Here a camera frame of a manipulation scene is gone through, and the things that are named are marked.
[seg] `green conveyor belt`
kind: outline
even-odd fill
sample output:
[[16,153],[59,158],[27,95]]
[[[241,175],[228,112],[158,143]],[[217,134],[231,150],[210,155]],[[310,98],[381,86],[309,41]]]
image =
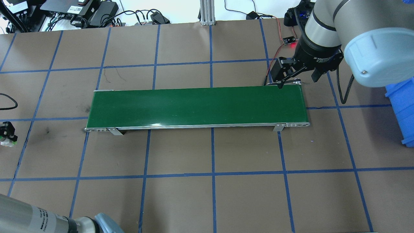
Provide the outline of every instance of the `green conveyor belt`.
[[301,85],[96,91],[85,130],[277,124],[309,125]]

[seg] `blue tape grid line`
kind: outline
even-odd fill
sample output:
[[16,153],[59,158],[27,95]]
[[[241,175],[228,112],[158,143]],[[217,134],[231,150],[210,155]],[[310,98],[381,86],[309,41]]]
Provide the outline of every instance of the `blue tape grid line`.
[[[49,66],[49,69],[52,68],[53,62],[55,61],[56,54],[58,53],[58,49],[59,49],[59,44],[60,44],[60,41],[62,40],[62,35],[63,35],[63,31],[60,32],[59,40],[58,40],[58,43],[56,44],[55,53],[53,54],[53,58],[52,58],[52,61],[51,61],[50,66]],[[42,91],[40,92],[39,100],[37,101],[36,109],[35,109],[35,111],[33,113],[33,118],[31,119],[30,127],[29,127],[29,130],[27,132],[27,137],[26,137],[26,140],[24,141],[23,148],[22,148],[22,152],[20,153],[19,162],[17,163],[16,170],[14,171],[14,177],[13,177],[12,183],[10,184],[9,192],[7,193],[8,196],[10,196],[12,194],[12,190],[13,190],[13,187],[14,187],[14,183],[16,182],[16,177],[17,177],[17,174],[19,173],[20,165],[22,164],[24,152],[26,150],[27,141],[29,140],[30,132],[31,132],[31,130],[33,128],[34,119],[36,118],[37,112],[39,110],[40,102],[42,101],[43,93],[45,92],[45,88],[46,88],[46,84],[47,84],[48,79],[49,79],[49,75],[50,75],[50,72],[47,73],[46,78],[45,78],[45,82],[43,83]]]
[[290,227],[292,232],[295,233],[295,223],[293,221],[293,211],[292,211],[292,204],[290,200],[290,192],[289,192],[289,182],[287,179],[287,171],[286,171],[286,164],[284,161],[284,153],[283,153],[283,145],[282,145],[282,136],[280,132],[277,132],[277,137],[279,140],[279,149],[280,149],[280,158],[282,160],[282,169],[283,169],[283,178],[285,182],[285,189],[286,189],[286,199],[287,199],[287,207],[289,210],[289,218],[290,218]]
[[[154,76],[152,80],[152,89],[155,89],[156,81],[156,67],[158,61],[158,47],[159,47],[159,35],[160,35],[161,26],[158,25],[157,35],[156,35],[156,46],[155,46],[155,59],[154,59]],[[148,158],[149,158],[149,143],[151,141],[151,130],[148,130],[147,135],[147,149],[145,151],[145,165],[144,165],[144,175],[142,176],[142,191],[141,191],[141,204],[140,204],[140,216],[138,220],[138,233],[142,232],[142,223],[144,220],[144,202],[145,202],[145,189],[147,187],[147,173],[148,173]]]
[[[213,87],[213,33],[212,26],[209,26],[210,43],[210,87]],[[212,210],[213,210],[213,233],[217,233],[216,214],[216,162],[214,158],[214,128],[211,128],[211,181],[212,181]]]
[[[101,82],[102,70],[104,69],[103,65],[105,63],[106,51],[108,49],[110,36],[111,36],[111,28],[108,29],[108,35],[106,37],[105,49],[103,50],[102,61],[101,61],[100,69],[99,69],[99,76],[98,76],[98,80],[96,82],[95,90],[99,89],[99,84]],[[88,144],[88,138],[89,138],[89,132],[86,132],[85,142],[84,142],[83,149],[82,149],[82,156],[81,156],[81,159],[80,159],[80,162],[79,162],[79,170],[78,170],[78,174],[77,174],[77,177],[76,177],[75,190],[73,192],[72,204],[70,206],[70,212],[69,212],[69,217],[70,218],[72,218],[73,210],[75,208],[76,196],[77,196],[77,191],[78,191],[78,188],[79,188],[79,181],[80,181],[80,176],[81,176],[81,173],[82,173],[83,161],[85,159],[85,153],[86,153],[86,147],[87,147],[87,144]]]
[[158,30],[157,30],[157,34],[156,34],[156,46],[155,46],[155,59],[154,59],[154,76],[152,79],[152,89],[155,89],[155,78],[156,78],[156,67],[157,67],[157,62],[158,62],[158,44],[159,44],[159,32],[160,32],[160,28],[161,26],[158,25]]
[[[238,63],[238,62],[253,62],[253,61],[270,61],[271,59],[244,59],[244,60],[224,60],[224,61],[198,61],[198,62],[180,62],[180,63],[157,63],[156,66],[181,66],[181,65],[198,65],[198,64],[211,64],[211,63]],[[133,67],[147,67],[155,66],[154,64],[139,64],[139,65],[127,65],[127,66],[104,66],[104,69],[118,69],[118,68],[133,68]],[[13,73],[36,73],[36,72],[56,72],[56,71],[71,71],[71,70],[98,70],[100,66],[96,67],[84,67],[84,68],[62,68],[62,69],[49,69],[49,70],[17,70],[17,71],[2,71],[0,74],[13,74]]]
[[148,178],[148,158],[149,158],[149,143],[151,140],[151,130],[148,130],[147,135],[147,149],[145,152],[145,165],[144,165],[144,175],[142,176],[142,191],[141,191],[141,204],[140,204],[140,216],[138,223],[138,233],[142,233],[142,222],[144,219],[144,201],[145,201],[145,188],[147,187],[147,178]]
[[[269,66],[270,66],[269,61],[271,61],[271,59],[269,59],[269,54],[267,52],[266,37],[265,37],[265,31],[263,29],[262,19],[259,19],[259,23],[260,23],[260,30],[262,31],[263,45],[265,46],[265,55],[266,55],[266,64],[267,64],[266,70],[267,70],[267,69],[269,69]],[[273,80],[271,78],[270,73],[268,75],[268,78],[269,78],[269,82],[272,83]]]
[[[414,167],[368,167],[357,168],[358,172],[375,171],[406,171],[414,170]],[[308,173],[335,173],[335,172],[354,172],[353,168],[348,169],[322,169],[322,170],[287,170],[287,171],[251,171],[251,172],[215,172],[215,176],[234,176],[234,175],[280,175],[280,174],[308,174]],[[79,180],[116,180],[116,179],[142,179],[146,178],[168,178],[168,177],[206,177],[212,176],[211,172],[202,173],[179,173],[179,174],[157,174],[157,175],[119,175],[119,176],[85,176]],[[37,178],[16,178],[16,181],[56,181],[56,180],[76,180],[78,177],[37,177]],[[12,178],[0,179],[0,182],[10,182]]]
[[345,128],[345,123],[344,123],[344,120],[342,118],[341,108],[339,107],[338,100],[337,100],[337,96],[335,94],[335,89],[334,89],[334,86],[332,84],[332,80],[331,80],[331,77],[329,75],[329,72],[327,72],[326,74],[328,75],[329,85],[331,86],[332,94],[333,94],[333,97],[334,97],[334,100],[335,100],[335,105],[336,105],[337,110],[338,110],[339,119],[341,121],[342,130],[344,132],[345,141],[347,143],[347,147],[348,147],[348,151],[349,151],[349,157],[351,159],[352,168],[354,170],[355,179],[356,179],[356,183],[358,185],[359,194],[361,196],[361,201],[362,201],[362,205],[363,205],[363,208],[364,208],[364,211],[365,211],[365,216],[366,216],[366,219],[367,219],[367,222],[368,222],[369,231],[370,232],[374,232],[374,229],[372,227],[371,218],[370,218],[369,212],[368,212],[368,207],[366,206],[365,197],[364,197],[364,194],[363,194],[363,191],[362,191],[361,182],[359,180],[358,170],[356,169],[354,155],[352,154],[351,144],[349,143],[349,138],[348,138],[347,130]]
[[80,162],[79,162],[79,170],[78,170],[78,174],[77,174],[77,177],[76,177],[75,190],[73,192],[72,204],[70,205],[69,218],[72,218],[73,209],[75,208],[77,190],[79,188],[79,180],[80,180],[80,175],[82,173],[83,160],[85,159],[85,152],[86,152],[86,146],[88,144],[88,138],[89,138],[89,132],[86,132],[85,142],[83,143],[82,156],[81,156]]
[[4,56],[3,62],[0,66],[0,71],[3,69],[4,63],[6,63],[7,56],[9,56],[10,49],[12,49],[12,45],[14,43],[14,39],[16,38],[17,33],[14,34],[12,41],[10,42],[9,48],[7,49],[6,55]]

